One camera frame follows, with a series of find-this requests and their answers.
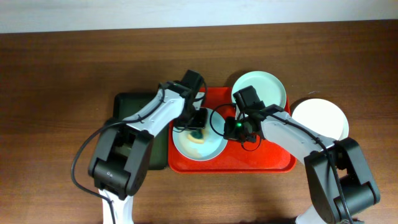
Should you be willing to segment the green yellow sponge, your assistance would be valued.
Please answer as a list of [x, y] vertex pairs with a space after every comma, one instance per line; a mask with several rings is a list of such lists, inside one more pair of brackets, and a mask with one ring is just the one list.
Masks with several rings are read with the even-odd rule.
[[187, 139], [195, 144], [204, 144], [206, 139], [206, 134], [204, 129], [196, 129], [194, 131], [190, 131], [187, 135]]

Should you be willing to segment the light blue plate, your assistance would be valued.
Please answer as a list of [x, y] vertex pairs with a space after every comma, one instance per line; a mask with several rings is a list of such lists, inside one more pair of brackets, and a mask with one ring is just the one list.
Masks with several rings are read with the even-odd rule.
[[218, 132], [224, 127], [224, 118], [212, 109], [207, 108], [208, 117], [204, 128], [206, 139], [204, 144], [195, 144], [187, 139], [190, 131], [194, 130], [178, 130], [173, 128], [172, 140], [177, 151], [184, 157], [194, 161], [208, 161], [217, 157], [226, 147], [227, 140], [216, 134], [211, 127]]

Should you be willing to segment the white plate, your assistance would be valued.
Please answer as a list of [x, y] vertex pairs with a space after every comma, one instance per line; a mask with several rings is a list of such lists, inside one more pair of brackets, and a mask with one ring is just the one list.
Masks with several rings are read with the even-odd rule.
[[336, 104], [311, 98], [299, 103], [292, 112], [294, 120], [323, 136], [342, 140], [348, 137], [348, 119]]

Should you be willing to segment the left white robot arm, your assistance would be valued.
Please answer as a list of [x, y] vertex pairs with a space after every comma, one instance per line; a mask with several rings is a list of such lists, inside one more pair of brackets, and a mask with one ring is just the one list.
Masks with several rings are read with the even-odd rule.
[[149, 169], [155, 137], [170, 122], [199, 129], [193, 122], [206, 94], [204, 81], [175, 81], [159, 85], [153, 99], [133, 115], [107, 121], [84, 142], [98, 138], [88, 174], [103, 203], [103, 223], [132, 223], [133, 196]]

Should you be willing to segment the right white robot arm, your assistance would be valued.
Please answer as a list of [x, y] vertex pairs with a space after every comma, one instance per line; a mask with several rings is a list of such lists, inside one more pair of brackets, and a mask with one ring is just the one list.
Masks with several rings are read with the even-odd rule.
[[256, 103], [243, 113], [241, 119], [226, 119], [225, 139], [240, 143], [265, 139], [305, 166], [312, 206], [294, 223], [354, 223], [353, 215], [379, 203], [380, 191], [354, 139], [322, 136], [277, 105]]

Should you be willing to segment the red tray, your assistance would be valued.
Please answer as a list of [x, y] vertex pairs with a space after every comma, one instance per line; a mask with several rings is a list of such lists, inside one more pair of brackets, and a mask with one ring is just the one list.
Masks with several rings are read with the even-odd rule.
[[[204, 108], [214, 109], [222, 104], [231, 103], [231, 88], [211, 87], [208, 89]], [[224, 119], [234, 116], [236, 110], [230, 105], [216, 110]], [[173, 140], [173, 124], [169, 125], [168, 162], [172, 170], [184, 174], [215, 173], [282, 173], [292, 170], [296, 158], [280, 146], [266, 140], [255, 143], [228, 141], [224, 150], [208, 161], [194, 161], [177, 151]]]

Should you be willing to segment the dark green tray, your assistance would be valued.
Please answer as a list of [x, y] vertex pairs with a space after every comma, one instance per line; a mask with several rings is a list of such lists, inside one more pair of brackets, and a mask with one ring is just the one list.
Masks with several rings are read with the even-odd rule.
[[[153, 98], [154, 93], [119, 93], [114, 98], [113, 117], [124, 119], [141, 110]], [[168, 166], [169, 127], [155, 137], [150, 155], [149, 170], [162, 170]]]

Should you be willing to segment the mint green plate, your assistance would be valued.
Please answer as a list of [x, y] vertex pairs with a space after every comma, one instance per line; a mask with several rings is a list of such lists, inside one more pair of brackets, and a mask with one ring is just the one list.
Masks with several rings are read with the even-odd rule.
[[235, 103], [233, 94], [247, 86], [254, 87], [259, 99], [262, 100], [266, 106], [278, 105], [285, 108], [287, 102], [285, 88], [280, 80], [272, 74], [262, 71], [253, 71], [245, 73], [238, 78], [231, 92], [231, 100], [233, 103]]

